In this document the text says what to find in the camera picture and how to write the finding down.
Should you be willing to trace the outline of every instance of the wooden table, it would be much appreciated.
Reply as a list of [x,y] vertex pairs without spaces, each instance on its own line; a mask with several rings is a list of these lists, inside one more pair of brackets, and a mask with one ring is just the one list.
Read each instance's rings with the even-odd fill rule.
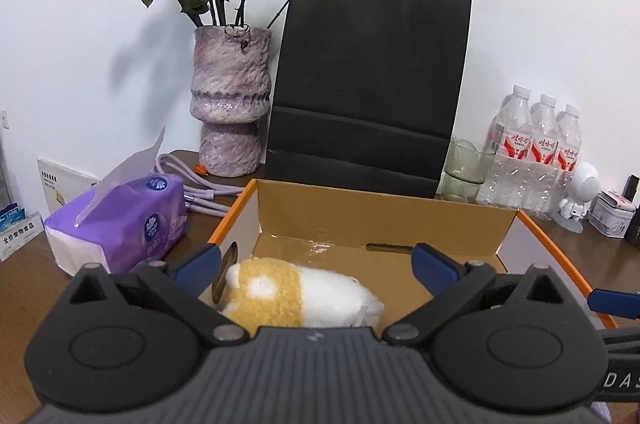
[[[174,152],[193,164],[196,154]],[[260,176],[261,171],[253,176]],[[212,178],[213,181],[244,185],[253,176],[238,179]],[[230,203],[226,198],[221,202]],[[179,260],[201,248],[220,222],[219,218],[189,214],[186,235],[166,256]],[[564,251],[592,287],[640,290],[640,251],[624,241],[608,239],[584,222],[584,232],[575,235],[553,222],[540,223],[542,229]],[[49,312],[69,277],[57,268],[44,234],[37,236],[0,263],[0,424],[18,424],[38,407],[22,364],[26,346],[40,321]],[[612,405],[614,422],[632,410],[630,405]]]

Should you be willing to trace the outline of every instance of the white bottle cap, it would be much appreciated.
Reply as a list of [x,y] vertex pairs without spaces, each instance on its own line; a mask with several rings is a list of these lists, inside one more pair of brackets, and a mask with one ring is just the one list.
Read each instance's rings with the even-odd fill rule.
[[526,89],[524,87],[521,87],[520,85],[514,85],[513,86],[513,93],[516,94],[516,96],[522,96],[525,99],[529,99],[529,96],[531,95],[531,91],[529,89]]
[[564,112],[566,112],[569,115],[574,115],[575,117],[580,117],[580,109],[578,107],[574,107],[573,105],[570,105],[569,103],[566,104],[566,108],[564,109]]
[[542,103],[543,105],[549,105],[552,108],[556,108],[556,98],[553,96],[540,94],[540,103]]

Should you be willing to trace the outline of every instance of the white astronaut figurine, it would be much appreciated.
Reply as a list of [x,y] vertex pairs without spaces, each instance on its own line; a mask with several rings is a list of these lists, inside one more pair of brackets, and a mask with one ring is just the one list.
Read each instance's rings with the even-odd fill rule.
[[560,201],[559,212],[556,211],[552,218],[565,229],[581,233],[580,220],[587,214],[590,202],[599,190],[598,171],[588,162],[579,162],[566,185],[566,197]]

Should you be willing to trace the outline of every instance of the white wall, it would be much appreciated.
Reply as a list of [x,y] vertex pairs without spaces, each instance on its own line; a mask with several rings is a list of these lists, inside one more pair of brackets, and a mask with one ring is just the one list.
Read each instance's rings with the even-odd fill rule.
[[[248,22],[283,1],[249,0]],[[165,150],[197,149],[193,29],[174,0],[0,0],[0,33],[4,151],[28,210],[47,213],[37,156],[102,176],[164,124]],[[639,68],[640,0],[474,0],[455,133],[483,139],[514,83],[553,94],[583,109],[585,155],[621,188],[640,173]]]

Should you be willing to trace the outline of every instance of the blue logo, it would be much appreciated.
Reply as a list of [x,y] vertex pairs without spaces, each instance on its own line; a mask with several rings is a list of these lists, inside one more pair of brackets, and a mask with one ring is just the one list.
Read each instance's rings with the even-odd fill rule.
[[164,188],[166,188],[166,185],[167,182],[162,177],[153,177],[146,183],[146,187],[154,191],[162,191]]
[[151,215],[145,222],[145,240],[150,242],[160,229],[160,217],[157,213]]

